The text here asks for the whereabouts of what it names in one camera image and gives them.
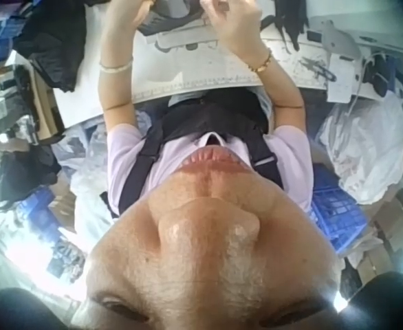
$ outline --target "pink shirt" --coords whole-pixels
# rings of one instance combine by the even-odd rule
[[[237,137],[229,142],[216,133],[207,133],[196,139],[194,135],[167,142],[159,160],[154,163],[146,179],[141,197],[160,185],[191,153],[206,145],[208,138],[215,135],[220,145],[234,151],[250,165],[248,148]],[[108,134],[108,197],[113,211],[118,214],[122,188],[131,171],[144,140],[137,128],[120,124]],[[269,149],[278,157],[278,168],[283,180],[284,191],[305,212],[310,208],[313,191],[313,168],[307,136],[296,127],[281,126],[272,134],[265,135]]]

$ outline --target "black apron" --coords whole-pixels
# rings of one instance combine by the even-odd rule
[[[268,132],[268,119],[257,96],[243,87],[216,89],[203,98],[183,101],[171,107],[149,129],[122,189],[119,214],[139,199],[165,143],[192,134],[201,137],[209,132],[219,134],[226,141],[234,136],[246,143],[253,169],[283,188],[276,165],[278,159],[263,138],[263,134]]]

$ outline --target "bracelet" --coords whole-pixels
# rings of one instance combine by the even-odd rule
[[[101,72],[104,72],[106,74],[118,74],[119,72],[123,72],[126,71],[128,69],[131,69],[131,67],[133,66],[133,59],[131,59],[128,64],[123,65],[121,67],[105,67],[104,65],[100,64],[100,70]]]
[[[248,68],[249,68],[249,70],[250,70],[251,72],[254,72],[254,73],[256,73],[256,74],[259,74],[259,73],[261,73],[261,72],[264,72],[264,71],[268,68],[269,63],[270,63],[270,61],[272,60],[272,50],[271,50],[270,48],[268,48],[268,50],[269,50],[269,56],[268,56],[267,59],[264,61],[264,63],[262,64],[262,66],[260,66],[260,67],[258,67],[258,68],[256,68],[256,69],[254,69],[254,68],[252,68],[250,65],[248,65]]]

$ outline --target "table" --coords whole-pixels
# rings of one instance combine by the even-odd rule
[[[86,7],[87,41],[85,57],[78,71],[74,92],[63,93],[54,90],[56,102],[66,128],[102,114],[98,98],[98,77],[100,59],[100,36],[105,20],[107,4]],[[326,89],[325,79],[316,78],[300,63],[302,57],[322,60],[328,63],[328,54],[320,43],[313,43],[301,35],[301,50],[295,52],[291,43],[285,44],[275,28],[269,27],[262,33],[263,40],[272,50],[274,57],[290,74],[298,87]],[[214,89],[218,87],[241,87],[260,85],[255,74],[235,56],[218,46],[218,42],[198,43],[197,50],[172,47],[168,52],[156,48],[154,40],[135,36],[133,66],[133,101],[142,102],[186,91]],[[369,49],[362,49],[366,55]],[[360,75],[361,63],[357,63]],[[353,84],[356,93],[358,84]],[[379,99],[371,84],[363,84],[360,95],[365,98]]]

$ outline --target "lips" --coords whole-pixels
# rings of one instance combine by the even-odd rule
[[[197,149],[182,162],[179,171],[192,172],[206,169],[230,173],[251,171],[240,157],[223,146],[205,146]]]

